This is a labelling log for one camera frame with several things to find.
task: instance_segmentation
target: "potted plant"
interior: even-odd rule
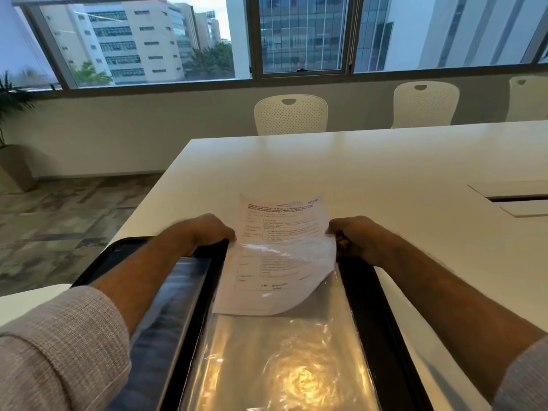
[[[5,143],[2,126],[7,114],[34,108],[34,98],[32,92],[14,86],[7,71],[3,80],[0,78],[0,191],[3,193],[24,193],[36,186],[21,148]]]

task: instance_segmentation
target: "conference table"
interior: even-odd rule
[[[545,121],[196,139],[113,241],[203,213],[234,226],[240,193],[280,203],[321,197],[330,217],[369,216],[548,331],[548,216],[514,217],[477,191],[546,187],[547,150]],[[377,273],[434,409],[489,409],[391,278]]]

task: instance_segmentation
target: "gray sweater sleeve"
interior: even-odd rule
[[[493,400],[494,411],[548,409],[548,336],[529,346],[508,367]]]
[[[0,327],[0,410],[101,410],[129,369],[126,324],[92,287],[67,290]]]

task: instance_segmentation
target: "palm leaves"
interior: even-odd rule
[[[34,108],[32,101],[34,94],[24,88],[14,86],[9,80],[6,70],[4,78],[0,78],[0,148],[5,146],[4,130],[2,122],[5,116],[13,111],[24,111]]]

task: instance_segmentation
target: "forearm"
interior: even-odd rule
[[[91,286],[112,300],[131,335],[175,263],[195,248],[190,225],[181,222],[154,237]]]
[[[395,238],[391,245],[384,270],[491,401],[508,366],[545,333],[405,240]]]

